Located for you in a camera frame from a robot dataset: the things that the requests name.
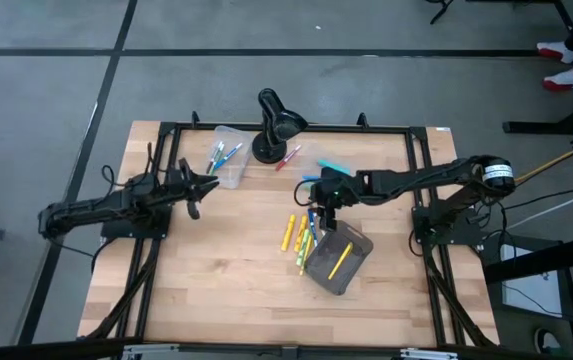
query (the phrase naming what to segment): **person's foot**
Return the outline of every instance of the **person's foot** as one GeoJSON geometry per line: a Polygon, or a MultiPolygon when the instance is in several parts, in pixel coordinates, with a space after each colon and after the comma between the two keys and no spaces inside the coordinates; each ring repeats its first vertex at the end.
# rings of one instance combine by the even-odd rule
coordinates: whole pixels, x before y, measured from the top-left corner
{"type": "Polygon", "coordinates": [[[573,62],[573,51],[568,50],[563,41],[555,43],[537,43],[537,51],[541,56],[559,60],[564,64],[570,64],[573,62]]]}
{"type": "Polygon", "coordinates": [[[542,328],[535,330],[535,350],[539,354],[564,355],[562,346],[555,335],[542,328]]]}
{"type": "Polygon", "coordinates": [[[553,92],[568,91],[573,89],[573,69],[560,72],[557,75],[544,78],[544,88],[553,92]]]}

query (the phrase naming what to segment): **wooden table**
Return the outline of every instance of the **wooden table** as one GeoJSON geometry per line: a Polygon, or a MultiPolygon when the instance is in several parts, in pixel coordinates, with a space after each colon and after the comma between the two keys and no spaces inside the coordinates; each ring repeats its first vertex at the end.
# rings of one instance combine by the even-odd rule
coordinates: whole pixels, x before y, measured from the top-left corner
{"type": "MultiPolygon", "coordinates": [[[[154,147],[158,129],[159,122],[133,123],[120,182],[142,172],[146,145],[153,142],[154,147]]],[[[428,128],[427,132],[434,164],[455,159],[449,129],[428,128]]],[[[178,158],[185,157],[195,172],[203,173],[212,141],[212,131],[182,131],[178,158]]],[[[408,250],[411,193],[382,206],[357,205],[338,211],[338,219],[374,242],[373,252],[342,296],[326,292],[306,275],[299,276],[293,242],[289,251],[280,251],[290,214],[298,216],[298,227],[305,213],[294,203],[293,189],[304,171],[302,164],[314,160],[311,149],[323,148],[352,170],[405,171],[408,159],[403,136],[302,133],[289,142],[289,148],[296,144],[302,144],[302,150],[280,172],[251,156],[239,188],[217,188],[210,193],[199,205],[200,220],[189,218],[184,203],[175,205],[168,237],[161,245],[147,341],[435,345],[423,261],[408,250]]],[[[421,166],[418,144],[416,148],[421,166]]],[[[438,191],[446,197],[456,189],[438,191]]],[[[133,244],[133,239],[118,239],[99,257],[80,335],[94,330],[122,295],[133,244]]],[[[465,246],[450,246],[449,250],[459,300],[485,335],[497,343],[479,259],[465,246]]],[[[135,299],[127,335],[134,333],[138,308],[135,299]]],[[[447,338],[452,342],[447,309],[442,299],[447,338]]]]}

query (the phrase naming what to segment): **gray floor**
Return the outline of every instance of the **gray floor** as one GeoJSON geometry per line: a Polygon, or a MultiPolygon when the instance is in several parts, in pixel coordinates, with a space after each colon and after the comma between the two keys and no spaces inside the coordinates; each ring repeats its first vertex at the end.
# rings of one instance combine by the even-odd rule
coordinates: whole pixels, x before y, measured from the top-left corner
{"type": "MultiPolygon", "coordinates": [[[[573,16],[573,2],[566,3],[573,16]]],[[[111,48],[126,4],[0,0],[0,47],[111,48]]],[[[431,27],[436,11],[417,0],[140,1],[126,47],[531,49],[566,31],[550,5],[456,1],[431,27]]],[[[35,216],[64,193],[107,63],[0,58],[0,227],[8,232],[0,242],[0,345],[14,341],[43,259],[35,216]]],[[[501,123],[554,121],[572,111],[573,93],[550,94],[540,84],[565,68],[535,58],[122,58],[79,196],[105,192],[99,170],[118,168],[131,121],[187,120],[192,110],[204,121],[259,121],[256,94],[264,87],[314,122],[353,123],[363,111],[373,124],[450,127],[460,156],[496,154],[523,173],[568,151],[572,138],[506,135],[501,123]]],[[[572,187],[573,160],[506,204],[572,187]]],[[[509,222],[561,200],[515,210],[509,222]]],[[[573,205],[551,214],[546,227],[533,221],[517,233],[571,240],[567,223],[573,205]]],[[[67,244],[93,251],[98,234],[98,227],[77,229],[67,244]]],[[[37,341],[74,338],[89,279],[88,259],[62,253],[37,341]]],[[[532,351],[529,334],[541,324],[513,314],[496,318],[503,344],[532,351]]],[[[546,325],[570,342],[566,326],[546,325]]]]}

